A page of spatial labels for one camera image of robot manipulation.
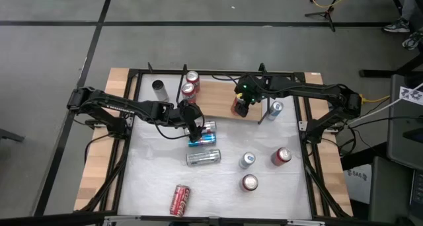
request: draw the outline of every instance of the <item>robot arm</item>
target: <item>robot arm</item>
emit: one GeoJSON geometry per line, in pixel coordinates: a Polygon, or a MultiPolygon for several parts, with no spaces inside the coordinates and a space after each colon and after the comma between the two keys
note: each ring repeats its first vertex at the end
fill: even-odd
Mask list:
{"type": "Polygon", "coordinates": [[[320,143],[325,129],[339,121],[351,120],[360,116],[362,99],[358,93],[345,85],[316,85],[290,81],[278,75],[264,74],[261,79],[253,75],[243,75],[235,87],[237,94],[242,93],[241,101],[235,111],[245,117],[249,105],[265,98],[284,98],[302,96],[327,100],[333,109],[318,120],[309,120],[302,138],[311,143],[320,143]]]}
{"type": "Polygon", "coordinates": [[[201,138],[202,127],[196,126],[194,120],[202,117],[200,108],[196,104],[189,104],[186,100],[174,105],[168,102],[143,101],[137,102],[120,98],[92,87],[82,87],[73,90],[67,108],[76,114],[88,114],[98,122],[106,125],[112,137],[125,139],[128,136],[126,120],[114,117],[103,108],[135,114],[141,120],[157,126],[188,128],[191,141],[201,138]]]}

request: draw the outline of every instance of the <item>yellow cable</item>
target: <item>yellow cable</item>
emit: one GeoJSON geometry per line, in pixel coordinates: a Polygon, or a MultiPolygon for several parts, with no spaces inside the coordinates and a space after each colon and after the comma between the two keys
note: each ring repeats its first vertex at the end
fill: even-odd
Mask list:
{"type": "Polygon", "coordinates": [[[328,8],[328,7],[331,7],[331,6],[335,6],[336,4],[338,4],[341,1],[343,1],[343,0],[339,0],[335,3],[333,3],[333,4],[330,4],[330,5],[319,5],[315,0],[313,0],[314,4],[318,7],[320,7],[320,8],[328,8]]]}
{"type": "Polygon", "coordinates": [[[382,100],[386,100],[387,98],[389,98],[390,96],[384,96],[380,99],[377,100],[368,100],[366,98],[364,98],[364,96],[362,94],[360,94],[361,98],[362,98],[362,104],[368,102],[368,103],[376,103],[376,102],[381,102],[382,100]]]}

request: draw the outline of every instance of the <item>tripod stand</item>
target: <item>tripod stand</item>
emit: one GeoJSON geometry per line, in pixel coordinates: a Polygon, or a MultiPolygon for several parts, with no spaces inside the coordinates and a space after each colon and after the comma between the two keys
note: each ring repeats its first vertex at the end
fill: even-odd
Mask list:
{"type": "Polygon", "coordinates": [[[329,26],[330,26],[330,29],[332,30],[332,32],[335,32],[335,26],[333,25],[332,18],[330,17],[331,12],[334,10],[334,7],[332,5],[335,2],[336,2],[336,0],[333,0],[332,3],[331,3],[331,6],[325,11],[316,12],[316,13],[308,13],[308,14],[305,14],[304,16],[306,16],[306,17],[310,17],[310,16],[313,16],[313,15],[322,16],[323,18],[325,18],[329,21],[329,26]]]}

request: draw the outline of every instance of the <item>wooden tabletop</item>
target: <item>wooden tabletop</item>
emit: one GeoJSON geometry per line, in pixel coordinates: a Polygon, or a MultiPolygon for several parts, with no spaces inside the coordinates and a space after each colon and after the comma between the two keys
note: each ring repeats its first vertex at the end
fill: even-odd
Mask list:
{"type": "MultiPolygon", "coordinates": [[[[109,77],[104,91],[108,94],[123,96],[128,78],[128,73],[128,68],[110,69],[109,77]]],[[[305,79],[307,83],[323,83],[320,73],[305,73],[305,79]]],[[[135,83],[136,81],[132,81],[132,86],[129,95],[130,99],[134,97],[135,83]]],[[[302,98],[300,98],[299,101],[301,116],[303,117],[303,120],[306,120],[304,117],[304,102],[302,98]]],[[[311,107],[311,114],[314,119],[320,118],[329,111],[327,101],[312,98],[309,99],[309,101],[311,107]]],[[[119,115],[117,111],[108,111],[114,116],[119,115]]],[[[94,131],[93,139],[105,134],[107,134],[106,128],[97,128],[94,131]]],[[[329,133],[324,133],[323,137],[336,142],[335,137],[329,133]]],[[[104,182],[104,179],[106,178],[110,155],[112,152],[112,144],[113,139],[110,137],[105,137],[91,144],[87,157],[87,162],[85,164],[84,172],[82,175],[79,192],[75,201],[75,210],[84,207],[89,202],[89,200],[95,195],[96,191],[101,187],[102,183],[104,182]]],[[[121,141],[120,143],[119,151],[122,150],[122,146],[123,141],[121,141]]],[[[344,173],[342,171],[338,148],[333,143],[328,141],[322,141],[322,143],[318,144],[318,146],[325,185],[328,191],[332,194],[333,198],[338,202],[338,204],[340,204],[342,209],[349,215],[352,215],[350,198],[346,189],[344,173]]],[[[109,191],[106,210],[112,208],[114,188],[115,183],[111,186],[111,189],[109,191]]],[[[316,186],[314,186],[314,193],[316,199],[317,213],[318,215],[323,215],[321,197],[319,194],[319,190],[316,186]]]]}

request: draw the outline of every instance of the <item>gray concrete floor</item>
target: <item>gray concrete floor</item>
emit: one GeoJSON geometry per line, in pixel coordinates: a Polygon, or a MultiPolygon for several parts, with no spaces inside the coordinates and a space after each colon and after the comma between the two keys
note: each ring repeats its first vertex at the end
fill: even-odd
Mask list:
{"type": "MultiPolygon", "coordinates": [[[[321,4],[331,0],[318,0],[321,4]]],[[[0,20],[98,20],[104,0],[0,0],[0,20]]],[[[112,0],[106,20],[322,21],[308,0],[112,0]]],[[[390,22],[392,0],[345,0],[336,22],[390,22]]],[[[94,27],[0,26],[0,128],[25,135],[0,146],[0,217],[32,213],[51,160],[66,102],[78,80],[94,27]]],[[[103,89],[111,67],[321,72],[375,99],[389,94],[388,79],[362,79],[358,70],[395,69],[417,52],[402,34],[379,28],[104,27],[87,85],[103,89]]],[[[363,112],[374,104],[363,106],[363,112]]],[[[380,113],[374,118],[386,116],[380,113]]],[[[360,128],[371,145],[385,141],[387,123],[360,128]]],[[[89,128],[75,125],[46,213],[73,209],[89,128]]],[[[349,139],[349,133],[338,137],[349,139]]]]}

